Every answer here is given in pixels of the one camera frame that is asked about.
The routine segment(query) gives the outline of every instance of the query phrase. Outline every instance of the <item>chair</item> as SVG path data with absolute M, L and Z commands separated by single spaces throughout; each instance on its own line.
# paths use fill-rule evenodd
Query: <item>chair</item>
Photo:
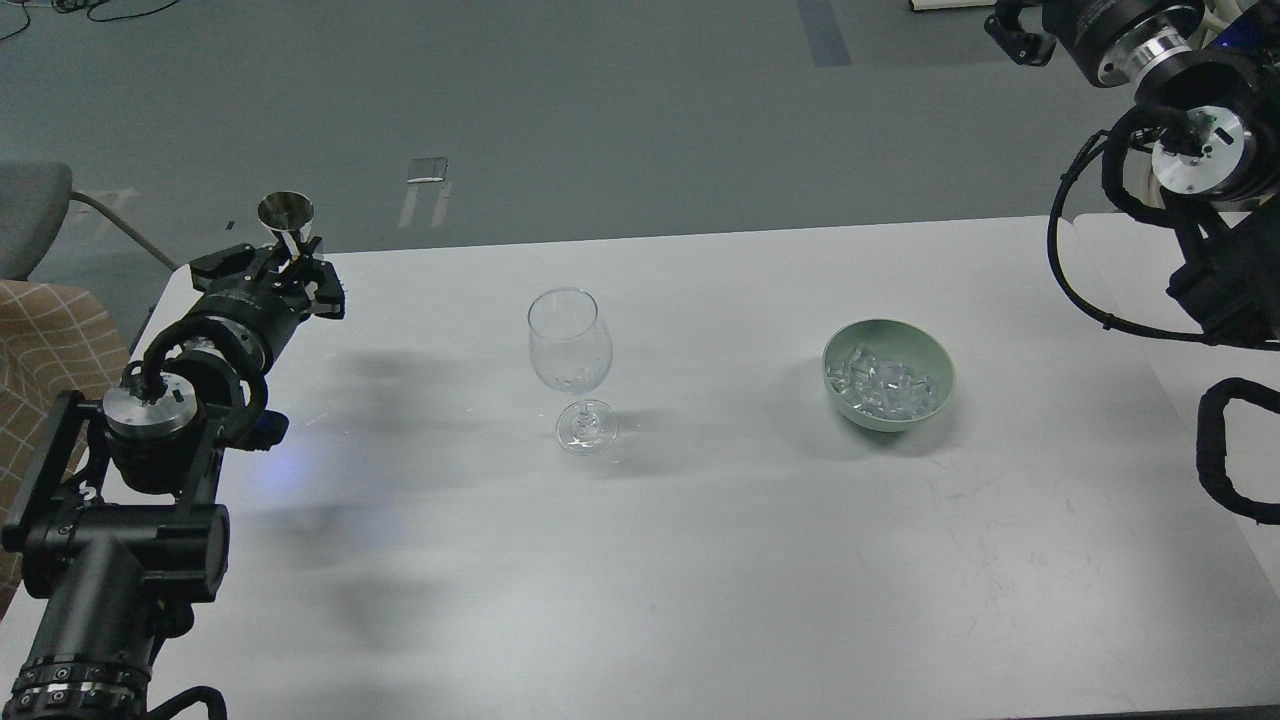
M 24 281 L 49 252 L 72 200 L 115 223 L 170 270 L 178 264 L 93 197 L 72 190 L 63 163 L 0 163 L 0 278 Z
M 9 512 L 58 393 L 101 397 L 125 363 L 124 340 L 87 291 L 0 279 L 0 512 Z M 20 580 L 20 557 L 0 551 L 0 618 Z

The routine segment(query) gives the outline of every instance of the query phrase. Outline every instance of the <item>gray floor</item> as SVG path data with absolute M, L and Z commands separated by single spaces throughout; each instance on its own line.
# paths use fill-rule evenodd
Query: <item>gray floor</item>
M 832 0 L 828 45 L 810 45 L 822 4 L 33 9 L 0 42 L 0 158 L 67 161 L 188 260 L 266 240 L 253 211 L 275 190 L 314 199 L 330 252 L 1044 214 L 1130 102 L 1065 54 L 1012 65 L 982 9 Z M 20 22 L 0 6 L 0 33 Z M 835 28 L 847 64 L 829 65 Z M 448 197 L 422 186 L 410 213 L 407 164 L 426 155 L 449 158 Z M 1110 210 L 1094 177 L 1071 211 Z M 132 334 L 168 273 L 73 208 L 33 278 L 90 288 Z

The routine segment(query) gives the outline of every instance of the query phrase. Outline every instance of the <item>green bowl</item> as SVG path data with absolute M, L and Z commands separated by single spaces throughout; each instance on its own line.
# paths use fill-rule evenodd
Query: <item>green bowl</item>
M 827 377 L 832 372 L 841 372 L 859 345 L 865 345 L 879 357 L 902 363 L 916 375 L 929 375 L 938 393 L 938 406 L 928 415 L 910 420 L 887 420 L 854 409 L 836 392 Z M 869 430 L 899 433 L 937 415 L 947 405 L 955 389 L 956 369 L 946 348 L 920 328 L 897 320 L 863 320 L 841 329 L 827 341 L 827 347 L 822 351 L 822 382 L 841 415 Z

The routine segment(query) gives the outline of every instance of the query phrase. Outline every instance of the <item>gray chair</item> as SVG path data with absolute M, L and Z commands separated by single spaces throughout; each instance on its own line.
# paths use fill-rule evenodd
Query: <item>gray chair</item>
M 90 205 L 170 270 L 178 264 L 110 208 L 72 190 L 63 163 L 0 163 L 0 278 L 24 281 L 58 237 L 70 201 Z

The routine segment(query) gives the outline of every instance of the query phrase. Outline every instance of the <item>glass stem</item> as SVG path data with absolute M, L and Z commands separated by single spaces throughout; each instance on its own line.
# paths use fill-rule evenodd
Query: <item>glass stem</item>
M 594 428 L 598 423 L 599 418 L 595 416 L 595 413 L 590 411 L 585 402 L 579 404 L 573 427 L 581 433 Z

